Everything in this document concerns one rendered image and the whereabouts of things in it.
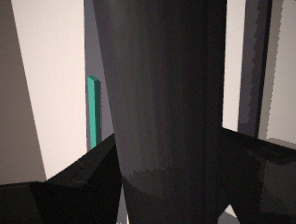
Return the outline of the teal flat trowel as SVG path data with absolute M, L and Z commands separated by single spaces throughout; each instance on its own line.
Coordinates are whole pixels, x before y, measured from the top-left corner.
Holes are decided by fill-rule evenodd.
M 88 76 L 89 118 L 91 149 L 100 143 L 99 80 Z

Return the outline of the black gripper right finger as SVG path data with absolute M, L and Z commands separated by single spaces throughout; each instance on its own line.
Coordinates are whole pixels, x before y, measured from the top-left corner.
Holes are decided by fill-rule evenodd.
M 296 150 L 223 127 L 220 186 L 240 224 L 296 224 Z

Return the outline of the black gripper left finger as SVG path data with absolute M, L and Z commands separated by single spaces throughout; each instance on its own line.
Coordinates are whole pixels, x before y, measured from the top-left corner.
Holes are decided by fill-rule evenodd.
M 44 182 L 0 185 L 0 224 L 116 224 L 121 188 L 113 133 Z

